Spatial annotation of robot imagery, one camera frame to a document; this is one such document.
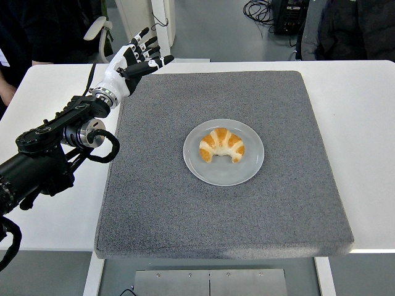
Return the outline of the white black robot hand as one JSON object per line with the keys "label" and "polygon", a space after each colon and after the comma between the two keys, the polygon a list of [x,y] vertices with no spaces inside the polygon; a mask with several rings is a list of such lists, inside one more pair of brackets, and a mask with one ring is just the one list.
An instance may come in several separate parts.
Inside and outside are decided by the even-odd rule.
{"label": "white black robot hand", "polygon": [[149,28],[143,29],[121,47],[108,64],[104,79],[91,91],[94,97],[102,99],[112,109],[134,93],[143,76],[158,71],[174,60],[172,55],[154,56],[160,47],[149,47],[157,41],[157,37],[142,41],[148,32]]}

